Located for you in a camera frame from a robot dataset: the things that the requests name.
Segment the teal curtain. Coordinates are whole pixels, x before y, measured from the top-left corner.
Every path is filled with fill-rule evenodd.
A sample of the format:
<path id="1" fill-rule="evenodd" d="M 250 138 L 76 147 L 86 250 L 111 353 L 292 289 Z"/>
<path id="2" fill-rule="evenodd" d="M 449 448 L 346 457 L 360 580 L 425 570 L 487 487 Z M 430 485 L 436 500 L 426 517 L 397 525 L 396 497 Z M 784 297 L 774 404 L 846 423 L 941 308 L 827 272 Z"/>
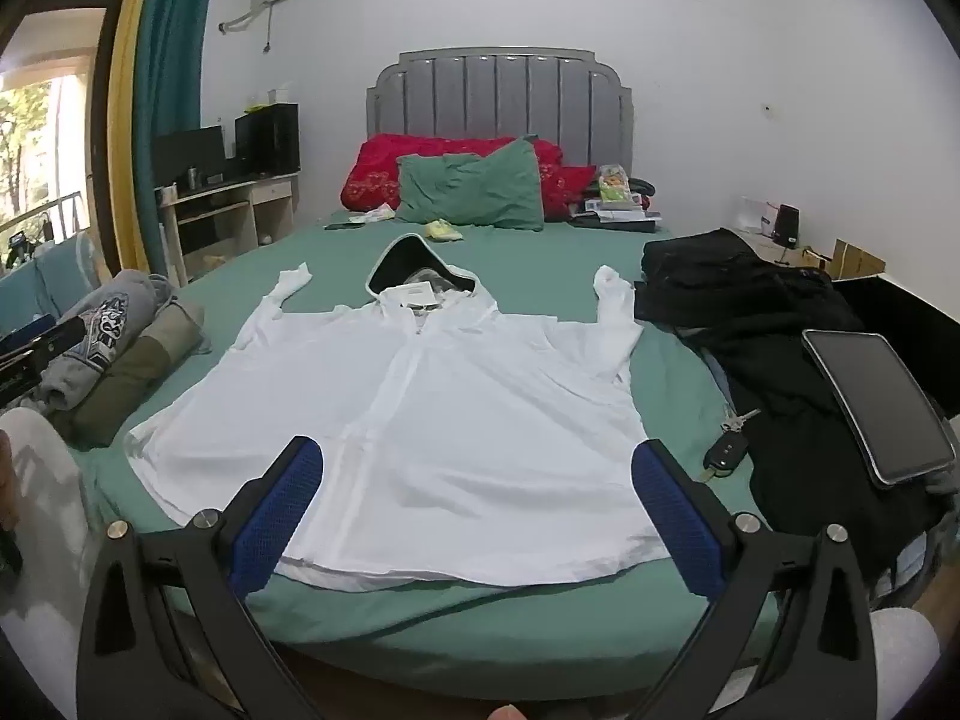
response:
<path id="1" fill-rule="evenodd" d="M 166 270 L 155 190 L 164 184 L 151 156 L 161 135 L 200 125 L 200 80 L 210 0 L 143 0 L 133 66 L 133 190 L 145 268 Z"/>

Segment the green pillow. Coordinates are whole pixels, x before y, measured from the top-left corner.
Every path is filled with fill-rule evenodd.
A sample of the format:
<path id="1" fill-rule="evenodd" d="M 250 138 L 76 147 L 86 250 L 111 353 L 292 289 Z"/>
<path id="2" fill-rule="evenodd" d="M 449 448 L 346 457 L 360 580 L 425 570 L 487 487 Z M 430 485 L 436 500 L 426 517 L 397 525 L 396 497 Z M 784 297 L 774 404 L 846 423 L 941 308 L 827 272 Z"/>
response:
<path id="1" fill-rule="evenodd" d="M 397 216 L 407 223 L 447 221 L 540 231 L 545 224 L 534 145 L 516 138 L 488 156 L 404 156 L 398 164 Z"/>

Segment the olive folded garment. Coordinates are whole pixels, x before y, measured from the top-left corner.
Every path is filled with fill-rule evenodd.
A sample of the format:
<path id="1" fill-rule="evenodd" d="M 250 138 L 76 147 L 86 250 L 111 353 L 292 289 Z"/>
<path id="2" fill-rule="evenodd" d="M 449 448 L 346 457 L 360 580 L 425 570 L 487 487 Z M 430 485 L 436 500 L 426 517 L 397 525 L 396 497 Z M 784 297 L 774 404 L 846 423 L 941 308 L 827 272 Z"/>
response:
<path id="1" fill-rule="evenodd" d="M 94 385 L 65 422 L 68 444 L 78 449 L 107 447 L 132 415 L 203 341 L 205 307 L 172 301 L 156 314 Z"/>

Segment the light blue cartoon blanket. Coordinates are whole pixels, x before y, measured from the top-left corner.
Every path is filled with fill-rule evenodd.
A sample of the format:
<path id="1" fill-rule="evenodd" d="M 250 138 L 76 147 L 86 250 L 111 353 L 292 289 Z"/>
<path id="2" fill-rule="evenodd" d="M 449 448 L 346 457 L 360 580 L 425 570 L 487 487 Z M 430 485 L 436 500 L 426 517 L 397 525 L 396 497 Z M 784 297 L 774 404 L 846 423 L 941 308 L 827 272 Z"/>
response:
<path id="1" fill-rule="evenodd" d="M 96 247 L 86 232 L 44 249 L 0 281 L 3 335 L 39 316 L 62 317 L 101 284 Z"/>

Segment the grey printed folded sweatshirt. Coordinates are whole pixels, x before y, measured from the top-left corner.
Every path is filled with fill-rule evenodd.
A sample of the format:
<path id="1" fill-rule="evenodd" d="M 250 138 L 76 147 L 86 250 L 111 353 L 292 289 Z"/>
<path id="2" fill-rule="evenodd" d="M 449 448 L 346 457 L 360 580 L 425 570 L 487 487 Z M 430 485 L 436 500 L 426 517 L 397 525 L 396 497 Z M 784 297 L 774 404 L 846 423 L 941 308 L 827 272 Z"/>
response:
<path id="1" fill-rule="evenodd" d="M 80 319 L 85 336 L 47 366 L 32 395 L 34 408 L 48 415 L 80 405 L 172 296 L 166 277 L 122 270 L 75 304 L 67 319 Z"/>

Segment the grey padded headboard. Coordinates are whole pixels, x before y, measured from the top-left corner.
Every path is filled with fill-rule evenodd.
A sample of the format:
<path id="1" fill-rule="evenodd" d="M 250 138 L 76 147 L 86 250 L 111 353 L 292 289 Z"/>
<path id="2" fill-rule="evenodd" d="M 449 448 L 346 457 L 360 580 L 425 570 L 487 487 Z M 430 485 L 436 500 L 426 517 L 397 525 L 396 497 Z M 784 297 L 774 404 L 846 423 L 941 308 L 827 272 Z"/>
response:
<path id="1" fill-rule="evenodd" d="M 400 54 L 366 91 L 366 133 L 537 135 L 571 164 L 633 166 L 631 89 L 584 49 L 446 47 Z"/>

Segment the black clothes pile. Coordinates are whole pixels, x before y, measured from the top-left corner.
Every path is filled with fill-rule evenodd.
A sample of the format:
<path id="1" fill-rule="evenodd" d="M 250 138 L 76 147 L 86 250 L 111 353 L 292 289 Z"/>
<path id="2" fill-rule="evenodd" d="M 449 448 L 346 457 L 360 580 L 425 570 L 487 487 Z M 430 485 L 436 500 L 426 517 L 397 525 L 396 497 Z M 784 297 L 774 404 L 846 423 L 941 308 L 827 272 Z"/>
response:
<path id="1" fill-rule="evenodd" d="M 867 583 L 937 527 L 957 484 L 939 472 L 893 486 L 872 479 L 853 429 L 802 341 L 804 330 L 854 330 L 825 275 L 760 259 L 729 229 L 646 244 L 638 319 L 669 328 L 724 374 L 745 416 L 750 491 L 771 527 L 813 535 L 848 528 Z"/>

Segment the small yellow cloth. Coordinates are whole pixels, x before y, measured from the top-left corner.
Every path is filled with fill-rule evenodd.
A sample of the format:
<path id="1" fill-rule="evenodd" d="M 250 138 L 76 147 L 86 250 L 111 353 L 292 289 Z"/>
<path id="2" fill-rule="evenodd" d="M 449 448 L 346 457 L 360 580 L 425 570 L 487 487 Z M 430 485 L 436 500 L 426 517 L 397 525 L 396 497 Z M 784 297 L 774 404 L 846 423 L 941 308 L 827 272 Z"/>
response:
<path id="1" fill-rule="evenodd" d="M 455 229 L 451 223 L 444 220 L 430 221 L 423 227 L 423 232 L 430 241 L 434 242 L 459 242 L 464 239 L 459 229 Z"/>

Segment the black computer tower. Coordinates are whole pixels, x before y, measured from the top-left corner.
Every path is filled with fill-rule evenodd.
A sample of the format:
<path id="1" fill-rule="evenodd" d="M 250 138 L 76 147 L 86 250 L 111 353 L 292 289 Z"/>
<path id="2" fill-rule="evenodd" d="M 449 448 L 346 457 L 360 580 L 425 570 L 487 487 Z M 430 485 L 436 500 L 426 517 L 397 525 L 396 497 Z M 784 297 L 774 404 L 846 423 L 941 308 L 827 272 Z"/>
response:
<path id="1" fill-rule="evenodd" d="M 235 120 L 236 160 L 245 174 L 279 176 L 301 169 L 299 106 L 275 103 Z"/>

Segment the white bedside cabinet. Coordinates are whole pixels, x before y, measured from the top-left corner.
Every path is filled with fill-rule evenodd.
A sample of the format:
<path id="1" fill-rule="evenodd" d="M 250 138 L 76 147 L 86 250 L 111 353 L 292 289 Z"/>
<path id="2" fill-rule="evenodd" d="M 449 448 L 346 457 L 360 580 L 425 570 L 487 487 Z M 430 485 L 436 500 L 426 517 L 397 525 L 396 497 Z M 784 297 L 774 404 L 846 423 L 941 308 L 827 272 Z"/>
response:
<path id="1" fill-rule="evenodd" d="M 784 245 L 779 245 L 773 241 L 770 236 L 765 236 L 758 231 L 748 231 L 748 229 L 734 227 L 732 232 L 737 234 L 765 262 L 779 266 L 790 266 L 791 268 L 827 270 L 828 260 L 815 252 L 810 245 L 797 244 L 796 247 L 784 247 Z"/>

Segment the white paper on bed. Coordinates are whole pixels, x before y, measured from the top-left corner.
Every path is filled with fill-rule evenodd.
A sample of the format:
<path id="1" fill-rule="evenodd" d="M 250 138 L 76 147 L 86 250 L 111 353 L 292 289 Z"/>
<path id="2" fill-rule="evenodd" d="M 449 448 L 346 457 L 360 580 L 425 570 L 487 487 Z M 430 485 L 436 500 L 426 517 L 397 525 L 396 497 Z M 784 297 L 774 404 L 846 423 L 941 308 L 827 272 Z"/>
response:
<path id="1" fill-rule="evenodd" d="M 342 231 L 342 229 L 352 229 L 352 227 L 370 226 L 370 224 L 391 221 L 395 218 L 395 210 L 388 203 L 381 203 L 373 210 L 358 211 L 358 213 L 348 213 L 340 220 L 329 221 L 325 229 L 329 231 Z"/>

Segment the yellow curtain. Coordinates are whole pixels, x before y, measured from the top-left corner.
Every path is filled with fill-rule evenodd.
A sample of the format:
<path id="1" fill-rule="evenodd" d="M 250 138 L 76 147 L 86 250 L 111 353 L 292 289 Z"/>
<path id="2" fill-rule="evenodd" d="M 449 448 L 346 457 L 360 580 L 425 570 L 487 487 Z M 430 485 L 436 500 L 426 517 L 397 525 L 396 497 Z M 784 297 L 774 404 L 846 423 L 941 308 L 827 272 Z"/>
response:
<path id="1" fill-rule="evenodd" d="M 122 0 L 107 80 L 107 175 L 110 219 L 122 268 L 149 271 L 135 190 L 133 101 L 140 20 L 145 0 Z"/>

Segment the white hooded shirt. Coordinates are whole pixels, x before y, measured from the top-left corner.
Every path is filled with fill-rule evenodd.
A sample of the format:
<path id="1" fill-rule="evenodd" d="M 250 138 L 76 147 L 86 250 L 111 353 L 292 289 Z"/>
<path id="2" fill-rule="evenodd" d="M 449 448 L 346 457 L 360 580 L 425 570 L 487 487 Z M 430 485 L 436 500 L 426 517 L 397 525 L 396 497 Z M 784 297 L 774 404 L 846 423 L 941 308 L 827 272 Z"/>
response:
<path id="1" fill-rule="evenodd" d="M 359 307 L 286 309 L 309 278 L 283 271 L 217 366 L 127 434 L 172 520 L 226 504 L 304 436 L 324 476 L 280 559 L 298 582 L 527 587 L 665 556 L 631 486 L 641 328 L 617 271 L 596 271 L 590 322 L 506 314 L 434 255 L 373 271 Z"/>

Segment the stack of books and snacks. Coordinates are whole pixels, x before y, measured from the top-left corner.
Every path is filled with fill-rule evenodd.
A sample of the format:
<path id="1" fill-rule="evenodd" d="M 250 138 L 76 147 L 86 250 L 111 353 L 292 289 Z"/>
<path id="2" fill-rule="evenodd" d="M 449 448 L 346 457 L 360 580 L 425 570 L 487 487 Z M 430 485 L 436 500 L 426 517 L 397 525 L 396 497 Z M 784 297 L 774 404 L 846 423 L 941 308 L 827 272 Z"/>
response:
<path id="1" fill-rule="evenodd" d="M 652 208 L 656 187 L 631 177 L 619 164 L 604 164 L 569 212 L 571 226 L 623 232 L 656 232 L 662 215 Z"/>

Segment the grey tablet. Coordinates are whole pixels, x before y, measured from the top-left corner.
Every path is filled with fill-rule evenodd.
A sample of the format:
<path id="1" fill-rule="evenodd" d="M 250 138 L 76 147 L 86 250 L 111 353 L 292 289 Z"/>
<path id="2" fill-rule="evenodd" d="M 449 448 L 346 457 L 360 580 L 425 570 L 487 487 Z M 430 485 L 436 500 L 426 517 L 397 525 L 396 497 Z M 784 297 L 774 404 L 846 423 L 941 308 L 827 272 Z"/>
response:
<path id="1" fill-rule="evenodd" d="M 955 465 L 958 452 L 947 423 L 882 335 L 807 328 L 802 343 L 828 380 L 880 486 Z"/>

